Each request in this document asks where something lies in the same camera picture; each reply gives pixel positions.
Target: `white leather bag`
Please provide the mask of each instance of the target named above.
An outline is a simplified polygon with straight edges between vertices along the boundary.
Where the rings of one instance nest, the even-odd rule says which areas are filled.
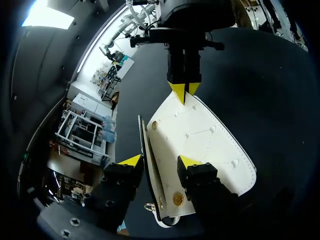
[[[195,213],[177,173],[179,155],[211,163],[217,177],[239,196],[256,182],[256,168],[244,149],[217,116],[196,96],[186,93],[182,105],[172,92],[145,126],[139,116],[142,154],[160,226],[170,227],[181,216]],[[172,224],[163,224],[165,218]]]

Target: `gray wall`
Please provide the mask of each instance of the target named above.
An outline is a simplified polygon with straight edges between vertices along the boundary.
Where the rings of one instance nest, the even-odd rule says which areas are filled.
[[[68,30],[20,27],[32,3],[28,1],[13,6],[20,9],[15,13],[19,21],[9,22],[11,25],[5,29],[12,38],[8,41],[7,71],[1,82],[1,126],[2,136],[7,139],[5,157],[10,159],[5,167],[14,181],[37,127],[65,96],[68,82],[97,31],[124,3],[109,0],[109,11],[105,12],[99,1],[48,2],[48,7],[74,17],[76,24],[72,23]]]

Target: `white metal rack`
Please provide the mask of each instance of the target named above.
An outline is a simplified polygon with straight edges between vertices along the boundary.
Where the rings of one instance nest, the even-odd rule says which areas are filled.
[[[70,125],[67,126],[67,127],[69,127],[69,129],[67,130],[67,133],[64,136],[64,135],[62,135],[63,133],[61,133],[61,131],[65,127],[65,125],[68,124],[68,122],[70,122],[70,119],[69,119],[70,116],[72,116],[73,118],[71,120]],[[59,137],[60,139],[64,140],[65,142],[67,142],[71,146],[75,145],[75,146],[78,146],[78,147],[80,147],[80,148],[82,148],[84,150],[87,150],[88,152],[93,153],[93,159],[95,161],[101,162],[105,158],[109,157],[109,155],[106,154],[106,141],[105,140],[102,141],[101,146],[95,145],[95,140],[96,140],[96,135],[97,135],[97,132],[98,132],[98,128],[103,129],[103,127],[100,124],[98,124],[98,123],[96,123],[94,121],[91,121],[91,120],[89,120],[88,118],[86,118],[84,116],[78,115],[78,114],[76,114],[76,113],[74,113],[74,112],[72,112],[70,110],[69,111],[64,111],[63,114],[62,114],[62,117],[64,118],[64,120],[63,120],[61,126],[59,127],[58,132],[55,133],[55,135],[57,137]],[[79,126],[78,123],[77,123],[78,120],[84,120],[84,121],[94,125],[93,138],[92,138],[92,142],[91,142],[90,147],[84,146],[84,145],[82,145],[82,144],[80,144],[78,142],[75,142],[75,141],[73,141],[71,139],[72,137],[70,135],[71,135],[71,133],[73,131],[74,126],[75,125]]]

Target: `water bottle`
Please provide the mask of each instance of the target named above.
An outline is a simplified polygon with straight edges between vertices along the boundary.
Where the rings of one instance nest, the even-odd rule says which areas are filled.
[[[102,130],[101,131],[101,138],[107,141],[110,144],[113,144],[116,141],[116,134],[115,132]]]
[[[105,116],[102,122],[103,130],[109,132],[116,132],[116,121],[113,120],[110,116]]]

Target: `black table surface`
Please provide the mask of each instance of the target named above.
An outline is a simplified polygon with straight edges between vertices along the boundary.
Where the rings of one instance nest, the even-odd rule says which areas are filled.
[[[243,28],[212,32],[224,51],[205,48],[202,84],[196,95],[221,119],[257,168],[247,194],[269,204],[283,189],[304,196],[318,153],[319,89],[309,54],[280,37]],[[124,77],[116,119],[116,162],[140,153],[138,115],[147,123],[170,94],[167,50],[163,44],[139,47]],[[133,237],[168,238],[203,232],[195,214],[165,229],[144,204],[152,203],[146,175],[125,217]]]

